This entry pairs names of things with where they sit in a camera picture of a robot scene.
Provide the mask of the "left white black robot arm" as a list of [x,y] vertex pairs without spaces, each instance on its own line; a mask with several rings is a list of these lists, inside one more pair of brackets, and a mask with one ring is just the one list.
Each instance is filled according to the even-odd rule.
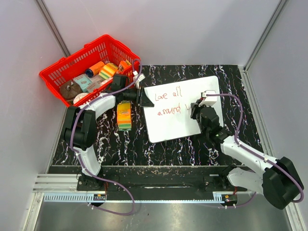
[[144,87],[130,88],[137,83],[139,78],[141,75],[136,75],[133,82],[126,85],[124,75],[115,75],[110,86],[98,97],[81,107],[67,108],[61,139],[77,156],[82,166],[82,173],[89,176],[87,184],[93,190],[100,190],[104,185],[104,178],[99,175],[101,165],[93,146],[97,136],[96,119],[122,101],[133,101],[141,107],[154,107]]

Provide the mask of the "white whiteboard black frame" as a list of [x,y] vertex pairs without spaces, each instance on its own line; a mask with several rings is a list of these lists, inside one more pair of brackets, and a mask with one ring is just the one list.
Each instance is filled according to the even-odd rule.
[[154,103],[154,107],[143,108],[151,143],[200,134],[197,121],[191,119],[191,103],[199,100],[204,91],[220,93],[217,76],[156,85],[144,90]]

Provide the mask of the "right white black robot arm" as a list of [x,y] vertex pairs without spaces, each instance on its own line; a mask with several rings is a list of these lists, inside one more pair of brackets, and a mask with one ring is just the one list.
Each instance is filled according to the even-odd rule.
[[242,143],[220,125],[215,109],[202,105],[201,100],[191,103],[191,109],[191,119],[197,121],[209,146],[249,168],[246,171],[230,167],[219,178],[219,186],[223,190],[229,191],[234,186],[249,189],[263,195],[277,209],[284,209],[291,202],[303,201],[304,185],[290,159],[277,159]]

